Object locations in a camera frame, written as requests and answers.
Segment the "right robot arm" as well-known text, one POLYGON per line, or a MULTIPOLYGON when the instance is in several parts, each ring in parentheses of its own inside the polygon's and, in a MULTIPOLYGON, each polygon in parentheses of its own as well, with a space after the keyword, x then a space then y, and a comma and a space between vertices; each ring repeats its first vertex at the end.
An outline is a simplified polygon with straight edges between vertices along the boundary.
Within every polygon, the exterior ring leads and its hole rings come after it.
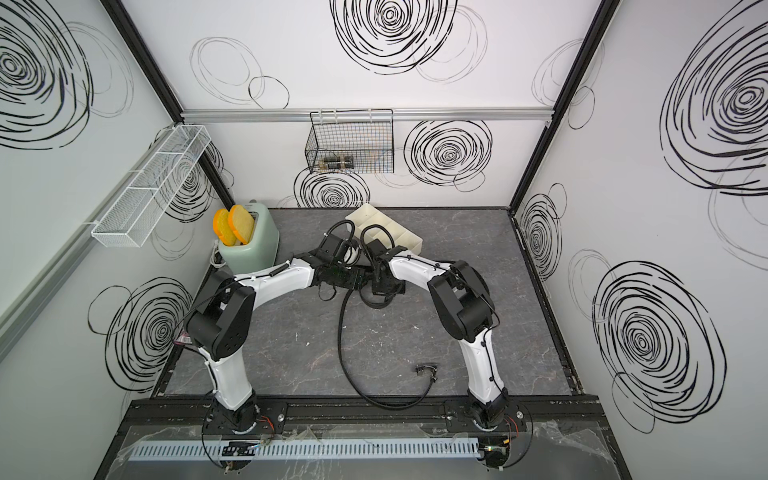
POLYGON ((376 239, 364 247, 376 279, 406 282, 430 294, 444 330, 458 341, 468 375, 470 407, 477 421, 496 423, 507 407, 492 345, 495 305, 482 276, 467 262, 440 262, 376 239))

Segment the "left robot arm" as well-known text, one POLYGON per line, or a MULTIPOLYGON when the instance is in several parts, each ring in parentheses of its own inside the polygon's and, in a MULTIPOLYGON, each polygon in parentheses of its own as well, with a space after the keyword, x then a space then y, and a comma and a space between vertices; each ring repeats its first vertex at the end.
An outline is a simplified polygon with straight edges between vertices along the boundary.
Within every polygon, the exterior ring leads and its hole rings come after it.
POLYGON ((255 402, 242 348, 253 311, 283 295, 322 285, 354 289, 361 284, 355 238, 327 233, 320 245, 266 269, 229 276, 216 273, 204 285, 197 305, 184 320, 184 330, 204 358, 216 401, 229 412, 255 402))

